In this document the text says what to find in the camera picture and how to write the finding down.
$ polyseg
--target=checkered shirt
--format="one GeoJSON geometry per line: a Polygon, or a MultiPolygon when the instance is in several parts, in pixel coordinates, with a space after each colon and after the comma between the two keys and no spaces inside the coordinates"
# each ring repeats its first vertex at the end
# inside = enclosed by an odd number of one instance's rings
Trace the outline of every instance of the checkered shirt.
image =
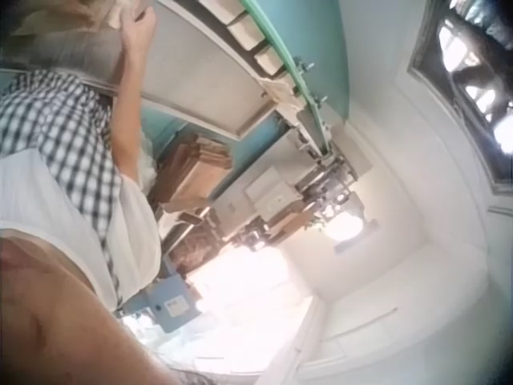
{"type": "Polygon", "coordinates": [[[119,279],[107,231],[121,179],[108,148],[111,109],[73,75],[18,76],[0,99],[0,159],[37,148],[50,174],[98,234],[118,305],[119,279]]]}

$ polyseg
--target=skin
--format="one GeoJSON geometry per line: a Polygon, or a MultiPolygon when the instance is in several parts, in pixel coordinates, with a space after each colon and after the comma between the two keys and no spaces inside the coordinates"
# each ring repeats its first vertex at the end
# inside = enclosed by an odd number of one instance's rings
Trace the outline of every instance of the skin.
{"type": "MultiPolygon", "coordinates": [[[[140,88],[156,17],[123,16],[124,74],[113,113],[119,170],[137,178],[140,88]]],[[[1,383],[178,385],[99,302],[91,285],[51,245],[0,232],[1,383]]]]}

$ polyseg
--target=white shirt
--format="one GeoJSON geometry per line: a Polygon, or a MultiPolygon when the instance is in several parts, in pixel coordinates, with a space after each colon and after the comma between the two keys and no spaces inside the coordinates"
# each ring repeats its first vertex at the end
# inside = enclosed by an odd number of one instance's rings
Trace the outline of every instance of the white shirt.
{"type": "MultiPolygon", "coordinates": [[[[139,186],[122,176],[107,244],[129,299],[155,278],[160,239],[153,212],[139,186]]],[[[116,295],[98,236],[68,200],[37,149],[0,159],[0,230],[38,237],[62,251],[89,279],[100,301],[116,308],[116,295]]]]}

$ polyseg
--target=green metal bar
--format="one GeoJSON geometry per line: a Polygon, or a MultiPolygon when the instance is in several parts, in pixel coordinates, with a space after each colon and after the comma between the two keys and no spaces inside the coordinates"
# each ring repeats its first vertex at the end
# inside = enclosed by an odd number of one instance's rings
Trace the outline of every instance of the green metal bar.
{"type": "Polygon", "coordinates": [[[299,92],[303,95],[303,97],[306,100],[306,103],[312,112],[313,119],[315,121],[315,124],[317,126],[317,129],[321,133],[321,137],[323,138],[323,144],[321,146],[321,152],[323,155],[326,155],[329,153],[329,141],[328,136],[326,132],[326,127],[323,123],[323,120],[321,118],[321,112],[319,110],[319,107],[317,106],[317,102],[315,101],[312,92],[310,92],[308,86],[306,85],[305,80],[303,79],[303,76],[299,73],[297,70],[296,63],[294,62],[294,59],[292,55],[290,54],[289,50],[287,49],[287,46],[285,45],[285,42],[281,39],[280,35],[277,33],[276,29],[274,28],[273,24],[268,19],[265,12],[261,9],[261,7],[258,5],[256,0],[240,0],[244,8],[248,11],[248,13],[251,15],[255,23],[258,25],[264,36],[267,38],[267,40],[271,43],[273,48],[276,50],[278,55],[280,56],[281,61],[283,61],[285,67],[287,68],[287,71],[294,79],[294,83],[297,86],[297,89],[299,92]]]}

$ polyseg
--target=hand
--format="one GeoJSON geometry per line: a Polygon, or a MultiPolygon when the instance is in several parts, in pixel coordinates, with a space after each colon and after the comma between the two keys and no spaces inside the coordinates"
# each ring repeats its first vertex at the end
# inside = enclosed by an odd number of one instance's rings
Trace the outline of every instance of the hand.
{"type": "Polygon", "coordinates": [[[146,63],[157,18],[153,7],[149,6],[139,20],[134,20],[134,12],[125,9],[121,15],[121,39],[127,59],[136,65],[146,63]]]}

